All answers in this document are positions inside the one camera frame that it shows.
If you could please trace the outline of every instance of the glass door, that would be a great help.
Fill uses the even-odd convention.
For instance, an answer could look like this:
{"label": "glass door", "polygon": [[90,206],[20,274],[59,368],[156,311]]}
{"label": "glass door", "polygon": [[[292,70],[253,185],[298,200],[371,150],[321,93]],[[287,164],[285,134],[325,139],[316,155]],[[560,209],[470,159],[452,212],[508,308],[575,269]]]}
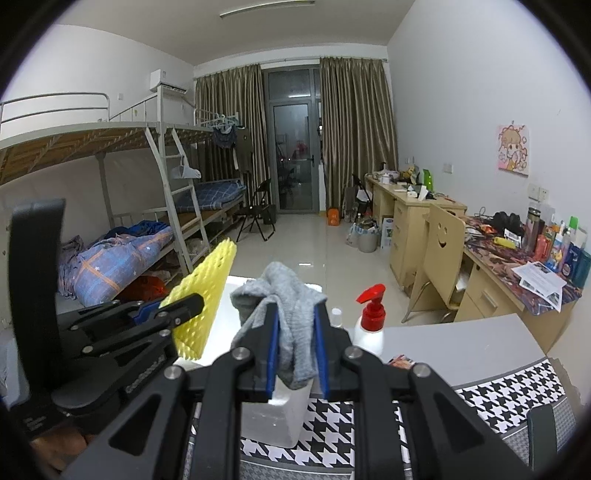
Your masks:
{"label": "glass door", "polygon": [[269,162],[278,210],[319,210],[320,141],[312,69],[267,73]]}

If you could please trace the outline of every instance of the light switch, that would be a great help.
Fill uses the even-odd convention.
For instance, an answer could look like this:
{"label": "light switch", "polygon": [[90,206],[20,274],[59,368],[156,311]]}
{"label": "light switch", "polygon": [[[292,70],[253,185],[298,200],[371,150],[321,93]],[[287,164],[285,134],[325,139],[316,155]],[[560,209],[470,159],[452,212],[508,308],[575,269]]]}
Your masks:
{"label": "light switch", "polygon": [[535,183],[530,183],[527,187],[527,196],[532,200],[540,199],[540,186]]}

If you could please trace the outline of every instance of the blue plaid bedding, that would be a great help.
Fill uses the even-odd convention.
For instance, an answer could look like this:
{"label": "blue plaid bedding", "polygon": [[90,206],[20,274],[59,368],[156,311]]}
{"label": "blue plaid bedding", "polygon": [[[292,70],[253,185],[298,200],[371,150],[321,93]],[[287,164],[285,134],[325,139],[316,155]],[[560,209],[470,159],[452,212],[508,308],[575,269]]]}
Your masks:
{"label": "blue plaid bedding", "polygon": [[166,227],[155,235],[101,240],[87,250],[71,241],[60,256],[59,292],[77,297],[85,307],[112,300],[156,262],[172,239],[173,229]]}
{"label": "blue plaid bedding", "polygon": [[[244,190],[246,187],[242,185],[240,180],[219,180],[195,184],[200,210],[221,210],[224,203],[237,199]],[[195,211],[190,191],[179,195],[174,204],[178,213]]]}

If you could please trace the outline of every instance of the tiled floor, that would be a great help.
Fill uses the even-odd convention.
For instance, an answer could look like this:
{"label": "tiled floor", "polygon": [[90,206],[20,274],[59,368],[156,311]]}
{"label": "tiled floor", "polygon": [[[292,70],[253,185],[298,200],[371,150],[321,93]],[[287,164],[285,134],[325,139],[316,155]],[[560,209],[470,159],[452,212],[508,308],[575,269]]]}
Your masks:
{"label": "tiled floor", "polygon": [[[345,243],[350,224],[326,225],[318,215],[280,215],[277,233],[263,242],[254,226],[252,233],[242,234],[231,274],[258,277],[272,261],[283,262],[307,283],[322,286],[328,296],[327,307],[343,310],[343,325],[353,326],[362,307],[355,299],[364,289],[386,285],[384,308],[386,326],[398,326],[408,307],[408,297],[401,291],[389,266],[386,252],[361,253]],[[264,226],[265,234],[270,231]],[[238,230],[230,233],[236,240]],[[417,312],[405,325],[437,323],[441,312]]]}

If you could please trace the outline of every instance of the air conditioner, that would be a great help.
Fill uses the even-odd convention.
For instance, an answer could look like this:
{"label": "air conditioner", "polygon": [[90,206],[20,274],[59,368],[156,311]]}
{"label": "air conditioner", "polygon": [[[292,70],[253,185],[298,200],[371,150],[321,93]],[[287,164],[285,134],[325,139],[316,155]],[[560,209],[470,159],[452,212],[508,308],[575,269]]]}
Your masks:
{"label": "air conditioner", "polygon": [[178,93],[179,95],[185,95],[187,93],[186,88],[167,82],[166,72],[164,70],[156,70],[150,73],[150,90],[155,92],[160,85],[168,92]]}

